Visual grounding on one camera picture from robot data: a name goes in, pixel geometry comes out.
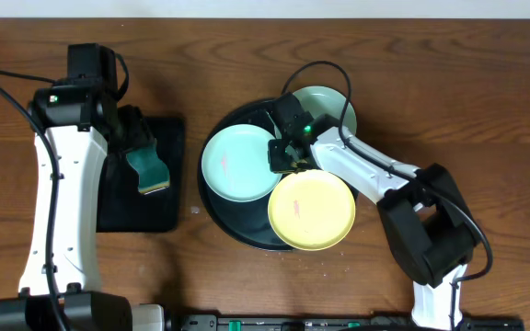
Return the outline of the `green yellow sponge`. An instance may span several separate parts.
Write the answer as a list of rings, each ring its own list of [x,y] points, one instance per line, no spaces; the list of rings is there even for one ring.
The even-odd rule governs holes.
[[[156,143],[140,147],[126,154],[130,167],[138,175],[138,191],[147,195],[168,188],[170,172],[167,165],[158,157]]]

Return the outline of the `light blue plate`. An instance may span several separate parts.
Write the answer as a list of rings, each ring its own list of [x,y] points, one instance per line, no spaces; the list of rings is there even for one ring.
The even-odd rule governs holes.
[[[251,124],[228,126],[206,144],[201,171],[208,187],[219,197],[233,202],[250,202],[265,197],[282,175],[270,170],[268,143],[274,136]]]

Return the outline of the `yellow plate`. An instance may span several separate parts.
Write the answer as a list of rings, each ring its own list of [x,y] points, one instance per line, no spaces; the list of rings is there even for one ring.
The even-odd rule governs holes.
[[[289,246],[319,251],[344,239],[356,207],[348,186],[323,170],[291,174],[275,187],[268,202],[272,230]]]

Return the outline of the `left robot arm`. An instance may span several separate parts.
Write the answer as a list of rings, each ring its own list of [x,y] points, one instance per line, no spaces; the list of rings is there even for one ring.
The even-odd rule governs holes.
[[[170,174],[137,108],[103,84],[40,89],[29,105],[40,165],[34,229],[16,299],[0,299],[0,330],[163,330],[158,304],[133,306],[101,290],[96,232],[108,154],[124,156],[141,195]]]

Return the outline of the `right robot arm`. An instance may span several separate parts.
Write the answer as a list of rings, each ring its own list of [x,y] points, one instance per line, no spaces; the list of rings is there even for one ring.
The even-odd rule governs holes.
[[[271,169],[288,177],[322,173],[357,189],[377,208],[393,258],[413,281],[413,322],[456,330],[463,321],[461,285],[477,245],[490,244],[453,177],[441,165],[401,163],[324,115],[277,119]]]

